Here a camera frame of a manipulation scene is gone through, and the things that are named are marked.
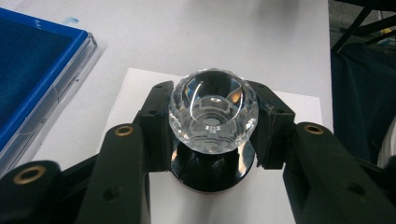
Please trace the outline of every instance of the transparent glass object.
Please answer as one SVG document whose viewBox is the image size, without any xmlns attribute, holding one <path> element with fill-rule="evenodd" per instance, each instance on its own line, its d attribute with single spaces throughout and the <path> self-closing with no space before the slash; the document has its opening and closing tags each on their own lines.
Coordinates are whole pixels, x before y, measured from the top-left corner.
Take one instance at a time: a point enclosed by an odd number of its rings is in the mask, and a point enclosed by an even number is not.
<svg viewBox="0 0 396 224">
<path fill-rule="evenodd" d="M 169 103 L 169 123 L 189 148 L 220 154 L 246 143 L 259 115 L 256 93 L 235 74 L 207 69 L 184 77 Z"/>
</svg>

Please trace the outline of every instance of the clear glass lens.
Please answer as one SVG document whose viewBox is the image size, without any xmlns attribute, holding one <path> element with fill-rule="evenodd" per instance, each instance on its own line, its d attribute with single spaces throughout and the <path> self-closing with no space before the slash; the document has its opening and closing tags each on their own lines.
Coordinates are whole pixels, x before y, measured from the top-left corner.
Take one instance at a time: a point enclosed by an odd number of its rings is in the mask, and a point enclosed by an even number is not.
<svg viewBox="0 0 396 224">
<path fill-rule="evenodd" d="M 184 77 L 174 88 L 169 123 L 193 150 L 220 154 L 244 144 L 259 115 L 256 94 L 231 72 L 208 69 Z"/>
</svg>

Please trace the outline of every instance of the white table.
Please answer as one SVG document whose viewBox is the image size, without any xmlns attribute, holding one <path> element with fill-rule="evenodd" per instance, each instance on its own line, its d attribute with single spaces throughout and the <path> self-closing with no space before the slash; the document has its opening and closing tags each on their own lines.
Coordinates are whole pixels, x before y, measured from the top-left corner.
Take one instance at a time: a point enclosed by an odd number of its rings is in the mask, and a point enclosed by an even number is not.
<svg viewBox="0 0 396 224">
<path fill-rule="evenodd" d="M 63 169 L 89 158 L 99 147 L 107 116 L 129 67 L 178 76 L 210 67 L 230 70 L 275 91 L 318 97 L 323 124 L 332 129 L 329 17 L 325 0 L 20 0 L 0 2 L 0 7 L 90 31 L 103 52 L 38 152 L 40 158 L 46 156 L 41 151 L 50 149 L 57 150 L 58 158 L 73 158 L 61 163 Z M 169 175 L 153 175 L 151 190 L 179 187 L 181 194 L 190 197 L 169 202 L 169 207 L 179 211 L 178 217 L 171 219 L 166 218 L 166 209 L 154 203 L 152 223 L 255 220 L 251 217 L 254 214 L 249 213 L 250 207 L 244 207 L 242 196 L 191 195 L 176 181 L 164 181 Z M 269 180 L 282 181 L 278 173 L 266 175 Z M 248 175 L 236 190 L 254 190 L 244 188 L 248 178 L 254 179 L 255 175 Z M 271 195 L 270 189 L 278 184 L 271 181 L 268 184 L 262 186 L 258 198 L 286 200 L 284 193 Z M 228 204 L 220 214 L 213 214 L 214 206 L 230 198 L 240 204 Z M 290 222 L 290 207 L 283 205 L 257 204 L 262 211 L 272 213 L 260 222 Z"/>
</svg>

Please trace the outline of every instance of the dark fabric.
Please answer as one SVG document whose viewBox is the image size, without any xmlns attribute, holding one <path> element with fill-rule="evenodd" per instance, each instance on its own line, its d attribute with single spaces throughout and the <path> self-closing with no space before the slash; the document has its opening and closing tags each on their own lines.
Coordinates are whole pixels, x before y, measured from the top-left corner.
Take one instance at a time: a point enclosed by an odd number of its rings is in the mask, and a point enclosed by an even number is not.
<svg viewBox="0 0 396 224">
<path fill-rule="evenodd" d="M 396 60 L 363 44 L 332 53 L 335 136 L 354 156 L 376 163 L 396 115 Z"/>
<path fill-rule="evenodd" d="M 360 7 L 365 7 L 369 0 L 335 0 L 336 2 L 343 2 L 343 3 L 349 3 L 355 6 L 360 6 Z M 395 0 L 379 0 L 378 4 L 376 7 L 374 7 L 375 10 L 381 10 L 381 11 L 394 11 L 396 12 L 396 1 Z"/>
<path fill-rule="evenodd" d="M 0 19 L 0 130 L 71 41 Z"/>
</svg>

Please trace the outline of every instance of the mounting hole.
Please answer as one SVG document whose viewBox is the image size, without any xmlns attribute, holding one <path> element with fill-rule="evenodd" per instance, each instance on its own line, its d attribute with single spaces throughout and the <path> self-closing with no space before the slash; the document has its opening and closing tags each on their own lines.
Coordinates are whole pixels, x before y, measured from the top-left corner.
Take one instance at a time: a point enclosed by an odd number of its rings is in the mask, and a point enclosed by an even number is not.
<svg viewBox="0 0 396 224">
<path fill-rule="evenodd" d="M 102 194 L 102 197 L 107 202 L 114 202 L 116 199 L 120 197 L 120 195 L 121 195 L 121 188 L 112 187 L 105 189 L 105 191 Z"/>
<path fill-rule="evenodd" d="M 46 173 L 46 168 L 42 165 L 26 168 L 15 175 L 14 183 L 17 185 L 29 184 L 36 181 L 44 173 Z"/>
<path fill-rule="evenodd" d="M 134 131 L 134 128 L 131 126 L 122 126 L 116 129 L 115 133 L 117 136 L 126 136 L 131 134 Z"/>
<path fill-rule="evenodd" d="M 356 183 L 348 183 L 346 185 L 346 189 L 359 196 L 363 196 L 366 194 L 366 190 L 362 186 Z"/>
<path fill-rule="evenodd" d="M 306 132 L 313 133 L 313 134 L 323 134 L 324 133 L 323 129 L 321 129 L 319 126 L 313 125 L 313 124 L 305 125 L 304 130 Z"/>
<path fill-rule="evenodd" d="M 285 113 L 285 111 L 283 109 L 276 109 L 275 112 L 277 114 L 284 114 Z"/>
</svg>

